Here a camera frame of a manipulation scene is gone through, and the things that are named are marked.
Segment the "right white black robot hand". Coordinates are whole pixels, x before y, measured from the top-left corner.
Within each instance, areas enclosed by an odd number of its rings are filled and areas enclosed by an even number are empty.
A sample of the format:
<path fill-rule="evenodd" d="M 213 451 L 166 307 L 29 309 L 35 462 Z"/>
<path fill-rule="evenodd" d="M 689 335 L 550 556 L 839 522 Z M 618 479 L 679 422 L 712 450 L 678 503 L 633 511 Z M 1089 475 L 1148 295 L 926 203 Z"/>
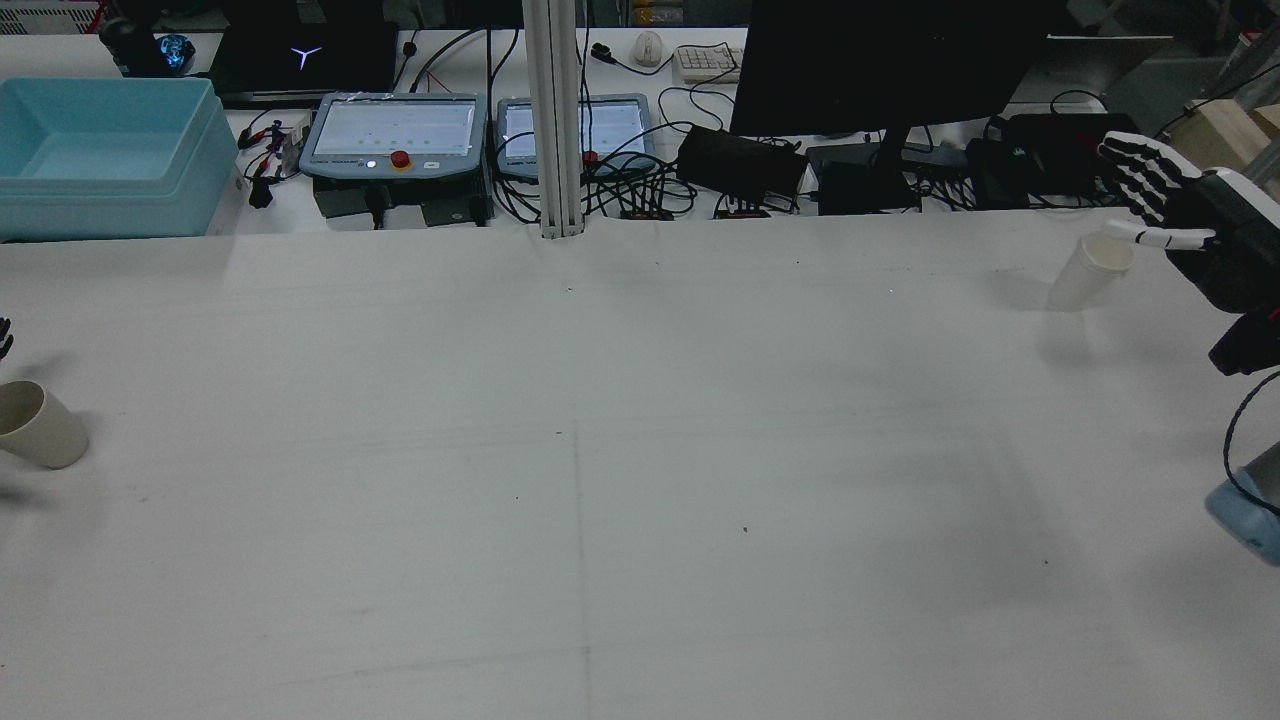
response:
<path fill-rule="evenodd" d="M 1111 131 L 1097 154 L 1133 215 L 1105 222 L 1103 236 L 1164 250 L 1221 311 L 1277 310 L 1277 201 L 1239 172 L 1199 169 L 1143 135 Z"/>

